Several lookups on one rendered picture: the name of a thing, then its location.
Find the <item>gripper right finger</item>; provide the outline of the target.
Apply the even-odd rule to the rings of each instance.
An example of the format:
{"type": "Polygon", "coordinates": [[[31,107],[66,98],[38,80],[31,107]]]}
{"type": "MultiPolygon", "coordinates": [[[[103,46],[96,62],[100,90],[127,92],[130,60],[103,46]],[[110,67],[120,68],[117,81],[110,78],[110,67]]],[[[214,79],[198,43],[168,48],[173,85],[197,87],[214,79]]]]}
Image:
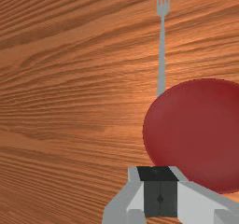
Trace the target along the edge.
{"type": "Polygon", "coordinates": [[[189,181],[175,166],[176,181],[161,183],[161,214],[183,224],[239,224],[239,203],[189,181]]]}

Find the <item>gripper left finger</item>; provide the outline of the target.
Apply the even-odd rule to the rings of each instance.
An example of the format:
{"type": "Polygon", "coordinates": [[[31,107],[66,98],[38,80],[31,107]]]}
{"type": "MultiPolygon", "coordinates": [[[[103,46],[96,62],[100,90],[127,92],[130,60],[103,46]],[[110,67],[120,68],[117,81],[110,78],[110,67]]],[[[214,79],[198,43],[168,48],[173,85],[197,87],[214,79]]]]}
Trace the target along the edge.
{"type": "Polygon", "coordinates": [[[145,182],[140,179],[137,167],[129,167],[127,183],[106,205],[102,224],[147,224],[147,217],[158,217],[157,198],[145,194],[145,182]]]}

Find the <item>red plate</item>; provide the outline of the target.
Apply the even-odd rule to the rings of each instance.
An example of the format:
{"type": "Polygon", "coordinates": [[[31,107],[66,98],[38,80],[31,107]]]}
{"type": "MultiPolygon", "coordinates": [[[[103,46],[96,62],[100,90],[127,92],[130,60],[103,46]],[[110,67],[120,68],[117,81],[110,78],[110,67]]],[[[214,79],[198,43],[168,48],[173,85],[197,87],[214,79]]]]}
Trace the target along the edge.
{"type": "Polygon", "coordinates": [[[239,191],[239,84],[194,79],[175,85],[150,106],[146,151],[157,166],[175,166],[218,193],[239,191]]]}

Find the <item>grey fork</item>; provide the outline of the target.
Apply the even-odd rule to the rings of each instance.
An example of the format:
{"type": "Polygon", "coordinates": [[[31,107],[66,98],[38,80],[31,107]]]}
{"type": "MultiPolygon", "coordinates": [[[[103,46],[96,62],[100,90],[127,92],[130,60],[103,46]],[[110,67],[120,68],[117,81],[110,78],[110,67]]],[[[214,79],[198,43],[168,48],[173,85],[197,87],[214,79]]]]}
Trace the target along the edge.
{"type": "Polygon", "coordinates": [[[169,10],[170,0],[157,0],[157,15],[161,19],[157,96],[160,96],[165,91],[165,16],[169,10]]]}

